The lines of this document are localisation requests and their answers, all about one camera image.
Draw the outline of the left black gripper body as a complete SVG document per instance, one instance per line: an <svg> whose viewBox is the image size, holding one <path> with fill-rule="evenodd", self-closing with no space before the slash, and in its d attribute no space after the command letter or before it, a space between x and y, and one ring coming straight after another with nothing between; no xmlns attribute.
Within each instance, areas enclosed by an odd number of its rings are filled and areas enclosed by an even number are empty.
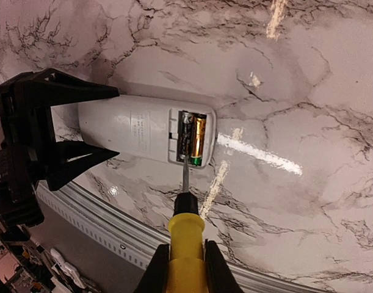
<svg viewBox="0 0 373 293"><path fill-rule="evenodd" d="M0 85L0 217L8 227L44 221L35 190L56 142L45 84L16 79Z"/></svg>

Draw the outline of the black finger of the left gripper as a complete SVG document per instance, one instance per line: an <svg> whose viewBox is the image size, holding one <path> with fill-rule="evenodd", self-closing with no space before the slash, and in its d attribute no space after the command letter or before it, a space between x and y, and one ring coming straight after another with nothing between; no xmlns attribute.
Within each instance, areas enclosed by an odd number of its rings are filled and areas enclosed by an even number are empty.
<svg viewBox="0 0 373 293"><path fill-rule="evenodd" d="M54 68L16 76L9 93L9 106L38 109L115 98L117 88L87 82Z"/></svg>
<svg viewBox="0 0 373 293"><path fill-rule="evenodd" d="M59 190L90 168L118 156L119 152L66 140L46 148L38 162L38 180L46 181L48 189Z"/></svg>

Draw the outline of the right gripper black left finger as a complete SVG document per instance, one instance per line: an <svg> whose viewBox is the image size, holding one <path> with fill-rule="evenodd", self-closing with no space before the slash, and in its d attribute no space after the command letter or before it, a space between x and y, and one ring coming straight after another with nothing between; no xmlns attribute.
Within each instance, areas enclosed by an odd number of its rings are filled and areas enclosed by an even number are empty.
<svg viewBox="0 0 373 293"><path fill-rule="evenodd" d="M167 287L170 245L157 247L134 293L164 293Z"/></svg>

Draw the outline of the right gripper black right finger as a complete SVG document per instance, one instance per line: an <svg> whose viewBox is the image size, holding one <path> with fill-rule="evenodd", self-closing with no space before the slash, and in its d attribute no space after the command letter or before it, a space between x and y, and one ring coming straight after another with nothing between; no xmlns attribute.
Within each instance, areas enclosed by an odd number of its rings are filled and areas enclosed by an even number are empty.
<svg viewBox="0 0 373 293"><path fill-rule="evenodd" d="M215 241L205 240L205 263L209 293L244 293Z"/></svg>

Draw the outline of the yellow handled screwdriver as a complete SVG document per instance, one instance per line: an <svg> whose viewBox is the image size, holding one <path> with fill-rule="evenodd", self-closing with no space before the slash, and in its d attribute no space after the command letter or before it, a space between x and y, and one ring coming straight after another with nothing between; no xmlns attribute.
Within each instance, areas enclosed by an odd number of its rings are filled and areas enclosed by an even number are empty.
<svg viewBox="0 0 373 293"><path fill-rule="evenodd" d="M168 223L170 258L167 292L208 292L203 255L204 228L198 200L189 190L189 156L186 155L182 191L176 196L173 217Z"/></svg>

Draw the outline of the white remote control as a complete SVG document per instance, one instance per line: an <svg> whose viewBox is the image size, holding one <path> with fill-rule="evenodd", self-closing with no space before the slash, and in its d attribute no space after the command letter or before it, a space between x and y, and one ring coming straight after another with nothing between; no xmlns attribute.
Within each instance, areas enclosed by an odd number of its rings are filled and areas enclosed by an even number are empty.
<svg viewBox="0 0 373 293"><path fill-rule="evenodd" d="M78 119L85 143L131 156L183 165L177 161L179 112L206 115L201 167L212 158L217 117L213 108L196 103L144 96L80 103Z"/></svg>

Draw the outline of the black battery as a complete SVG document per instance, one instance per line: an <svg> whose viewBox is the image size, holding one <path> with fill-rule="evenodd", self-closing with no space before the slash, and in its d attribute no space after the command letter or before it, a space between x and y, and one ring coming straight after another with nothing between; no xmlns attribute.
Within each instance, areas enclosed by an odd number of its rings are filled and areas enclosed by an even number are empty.
<svg viewBox="0 0 373 293"><path fill-rule="evenodd" d="M194 116L190 112L180 111L178 121L177 161L183 162L190 155Z"/></svg>

